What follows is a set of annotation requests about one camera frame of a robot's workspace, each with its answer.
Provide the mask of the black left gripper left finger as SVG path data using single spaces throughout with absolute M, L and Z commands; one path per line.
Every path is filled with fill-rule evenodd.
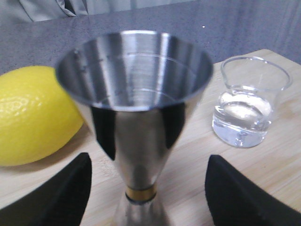
M 2 226 L 78 226 L 92 183 L 92 162 L 80 153 L 51 179 L 0 210 Z

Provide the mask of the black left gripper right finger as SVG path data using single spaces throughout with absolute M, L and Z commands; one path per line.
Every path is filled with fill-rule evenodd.
M 211 155 L 205 179 L 207 205 L 216 226 L 299 226 L 301 214 Z

